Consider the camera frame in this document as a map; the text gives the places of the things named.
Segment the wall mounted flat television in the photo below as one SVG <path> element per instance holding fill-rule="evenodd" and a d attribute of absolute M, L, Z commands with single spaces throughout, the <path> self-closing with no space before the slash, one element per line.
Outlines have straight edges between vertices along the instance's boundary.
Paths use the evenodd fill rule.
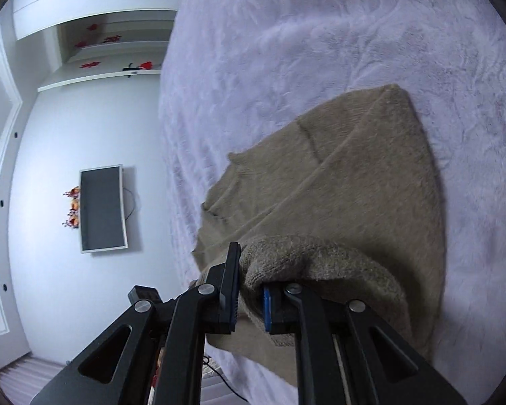
<path fill-rule="evenodd" d="M 127 249 L 122 165 L 82 170 L 79 185 L 81 252 Z"/>

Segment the red flower wall decoration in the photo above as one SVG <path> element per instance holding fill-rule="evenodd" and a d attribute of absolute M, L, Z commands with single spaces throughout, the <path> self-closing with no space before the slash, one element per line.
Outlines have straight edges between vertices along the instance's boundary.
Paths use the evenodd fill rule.
<path fill-rule="evenodd" d="M 70 199 L 69 210 L 64 227 L 79 229 L 80 226 L 80 186 L 73 187 L 64 192 L 63 196 Z"/>

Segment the lavender embossed bed blanket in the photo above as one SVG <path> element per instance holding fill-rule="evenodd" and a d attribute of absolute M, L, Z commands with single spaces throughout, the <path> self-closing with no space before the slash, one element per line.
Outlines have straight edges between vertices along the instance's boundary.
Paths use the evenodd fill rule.
<path fill-rule="evenodd" d="M 208 189 L 310 108 L 395 83 L 445 195 L 448 276 L 435 365 L 470 404 L 506 375 L 506 24 L 488 0 L 182 0 L 159 116 L 182 286 Z"/>

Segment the brown knit sweater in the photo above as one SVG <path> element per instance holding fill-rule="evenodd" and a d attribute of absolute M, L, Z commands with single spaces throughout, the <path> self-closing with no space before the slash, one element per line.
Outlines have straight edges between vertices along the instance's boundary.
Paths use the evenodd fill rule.
<path fill-rule="evenodd" d="M 207 272 L 231 242 L 242 249 L 237 327 L 210 346 L 294 383 L 293 339 L 265 331 L 262 289 L 304 279 L 330 300 L 363 300 L 430 355 L 445 280 L 441 191 L 400 86 L 343 94 L 228 159 L 193 252 Z"/>

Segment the white wardrobe with red flowers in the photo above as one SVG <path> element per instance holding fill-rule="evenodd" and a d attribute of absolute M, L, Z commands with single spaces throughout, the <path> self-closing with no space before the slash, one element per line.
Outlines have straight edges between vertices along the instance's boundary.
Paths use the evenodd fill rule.
<path fill-rule="evenodd" d="M 12 0 L 17 39 L 40 36 L 51 73 L 39 91 L 158 75 L 181 0 Z"/>

